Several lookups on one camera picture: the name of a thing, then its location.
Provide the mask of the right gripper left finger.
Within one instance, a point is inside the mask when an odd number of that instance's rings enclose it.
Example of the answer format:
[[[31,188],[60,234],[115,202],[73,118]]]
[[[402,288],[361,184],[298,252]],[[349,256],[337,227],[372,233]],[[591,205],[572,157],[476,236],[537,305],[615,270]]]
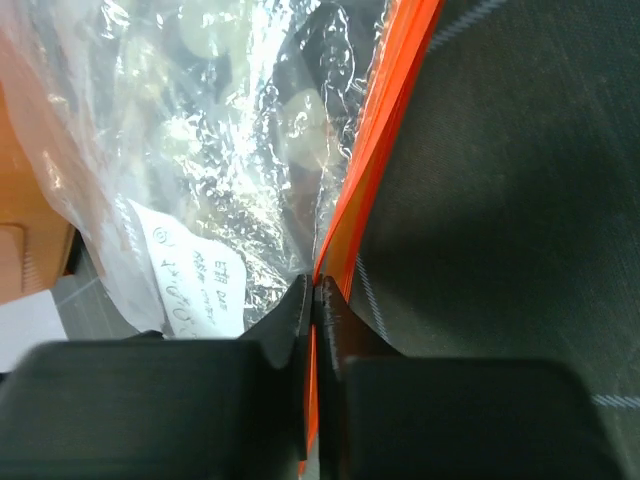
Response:
[[[313,287],[234,340],[56,342],[1,381],[5,479],[295,479]]]

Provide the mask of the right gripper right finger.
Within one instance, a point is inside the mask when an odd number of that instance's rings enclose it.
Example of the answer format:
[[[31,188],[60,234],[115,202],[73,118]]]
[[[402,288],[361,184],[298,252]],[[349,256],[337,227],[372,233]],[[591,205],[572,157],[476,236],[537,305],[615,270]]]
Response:
[[[324,479],[620,479],[579,377],[544,359],[411,357],[316,288]]]

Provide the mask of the orange plastic basket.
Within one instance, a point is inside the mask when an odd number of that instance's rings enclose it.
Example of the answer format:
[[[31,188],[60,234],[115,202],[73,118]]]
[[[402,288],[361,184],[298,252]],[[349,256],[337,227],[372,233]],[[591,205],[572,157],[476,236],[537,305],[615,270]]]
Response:
[[[76,230],[36,180],[1,102],[1,302],[50,289],[73,273]]]

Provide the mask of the clear zip bags stack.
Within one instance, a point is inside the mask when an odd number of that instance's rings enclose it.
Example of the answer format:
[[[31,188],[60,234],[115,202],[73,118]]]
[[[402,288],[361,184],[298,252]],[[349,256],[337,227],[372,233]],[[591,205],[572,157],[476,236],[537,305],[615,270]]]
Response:
[[[1,82],[134,336],[234,340],[367,216],[437,1],[5,1]]]

